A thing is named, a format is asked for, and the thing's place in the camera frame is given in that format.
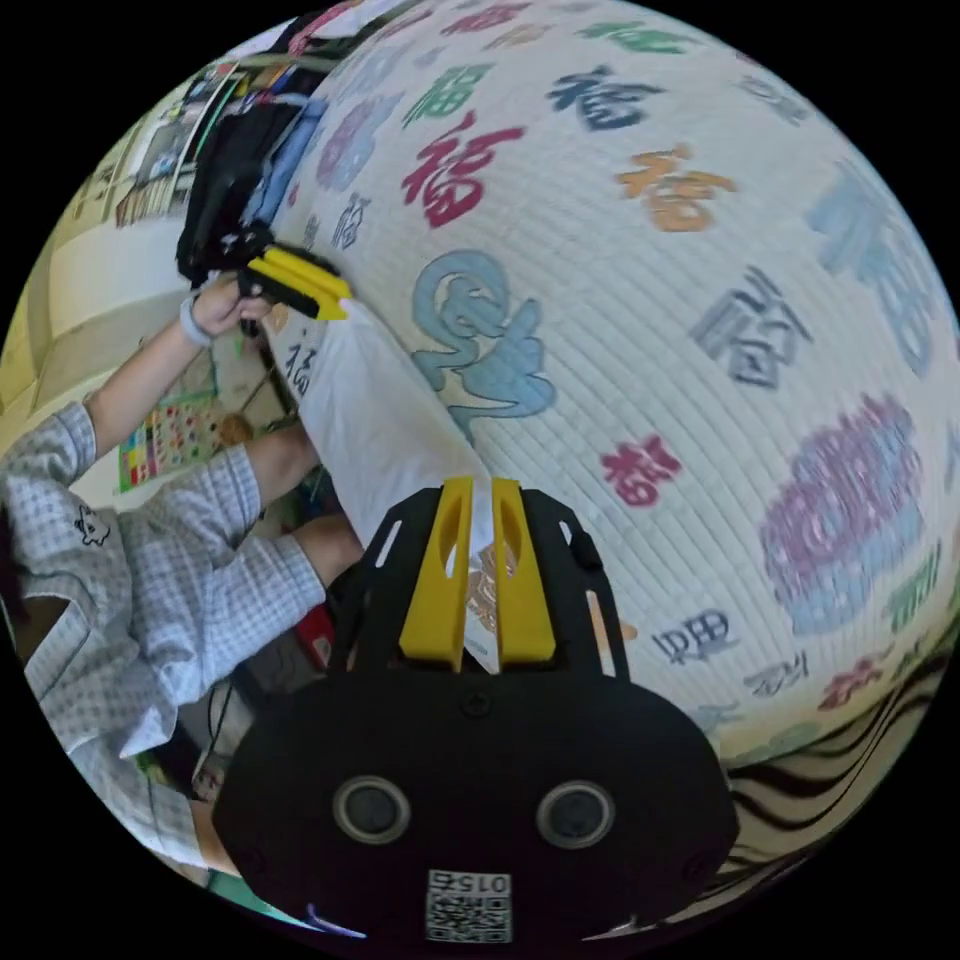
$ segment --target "cable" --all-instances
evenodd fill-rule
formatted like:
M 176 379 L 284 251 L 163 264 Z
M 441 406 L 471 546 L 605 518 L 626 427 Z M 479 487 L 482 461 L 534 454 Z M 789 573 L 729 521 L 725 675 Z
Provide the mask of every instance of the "cable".
M 193 768 L 193 775 L 190 777 L 190 784 L 193 786 L 197 782 L 197 777 L 200 775 L 200 771 L 203 770 L 206 765 L 207 760 L 210 757 L 216 757 L 218 760 L 225 760 L 226 758 L 221 757 L 220 754 L 216 753 L 217 741 L 220 739 L 220 731 L 223 729 L 223 721 L 227 716 L 227 708 L 230 706 L 230 699 L 233 696 L 233 678 L 231 677 L 227 681 L 227 695 L 223 698 L 223 706 L 220 708 L 220 716 L 217 718 L 217 728 L 213 728 L 213 698 L 216 693 L 217 688 L 214 687 L 210 691 L 210 695 L 207 697 L 207 733 L 210 734 L 210 743 L 207 745 L 207 748 L 200 754 L 199 759 L 197 760 L 196 766 Z
M 230 706 L 230 698 L 233 696 L 233 680 L 227 681 L 227 695 L 223 698 L 223 706 L 220 708 L 220 716 L 217 718 L 217 729 L 213 729 L 213 695 L 216 688 L 210 691 L 210 698 L 207 700 L 207 733 L 210 734 L 210 746 L 207 748 L 207 755 L 216 755 L 217 741 L 220 739 L 220 731 L 223 729 L 223 721 L 227 716 L 227 708 Z

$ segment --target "white wristband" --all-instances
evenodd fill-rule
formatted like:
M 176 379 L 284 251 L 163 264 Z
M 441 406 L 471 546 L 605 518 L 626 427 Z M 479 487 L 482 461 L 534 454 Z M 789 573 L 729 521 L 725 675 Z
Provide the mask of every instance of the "white wristband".
M 180 304 L 180 326 L 183 327 L 183 332 L 198 347 L 209 347 L 213 343 L 213 337 L 200 329 L 196 317 L 193 315 L 193 305 L 196 300 L 197 298 L 195 296 L 187 297 L 187 299 Z

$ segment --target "wrist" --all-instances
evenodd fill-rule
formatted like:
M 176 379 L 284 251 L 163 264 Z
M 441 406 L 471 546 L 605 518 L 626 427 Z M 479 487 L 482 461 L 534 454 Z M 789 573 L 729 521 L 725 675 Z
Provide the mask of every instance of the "wrist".
M 202 295 L 187 297 L 180 305 L 180 329 L 195 346 L 206 348 L 213 343 L 213 335 L 201 299 Z

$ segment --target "cartoon bear print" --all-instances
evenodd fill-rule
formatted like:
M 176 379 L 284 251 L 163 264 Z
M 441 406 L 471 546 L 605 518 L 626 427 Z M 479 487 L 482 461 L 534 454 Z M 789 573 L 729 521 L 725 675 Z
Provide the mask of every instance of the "cartoon bear print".
M 85 547 L 92 547 L 94 544 L 102 547 L 110 536 L 110 527 L 84 503 L 80 504 L 80 519 L 74 520 L 73 525 L 83 534 Z

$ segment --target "red 福 character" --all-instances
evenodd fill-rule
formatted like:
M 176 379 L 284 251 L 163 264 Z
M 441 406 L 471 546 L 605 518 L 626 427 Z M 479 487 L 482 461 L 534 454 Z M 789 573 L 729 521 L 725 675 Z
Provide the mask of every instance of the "red 福 character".
M 479 33 L 481 30 L 489 30 L 491 27 L 499 27 L 501 24 L 509 23 L 518 13 L 526 10 L 529 3 L 495 3 L 486 10 L 479 13 L 473 13 L 466 17 L 461 17 L 456 23 L 451 23 L 449 27 L 444 27 L 440 34 L 449 37 L 454 33 Z
M 660 498 L 657 484 L 672 480 L 681 469 L 660 437 L 649 437 L 642 444 L 617 444 L 615 454 L 600 460 L 608 483 L 628 507 L 652 507 Z
M 457 134 L 469 130 L 477 121 L 473 110 L 467 111 L 460 123 L 418 154 L 423 163 L 407 176 L 401 187 L 406 190 L 404 204 L 409 205 L 423 193 L 423 212 L 433 229 L 462 217 L 483 198 L 483 181 L 473 174 L 486 167 L 494 158 L 494 147 L 508 140 L 519 140 L 523 127 L 497 130 L 474 137 L 460 147 Z

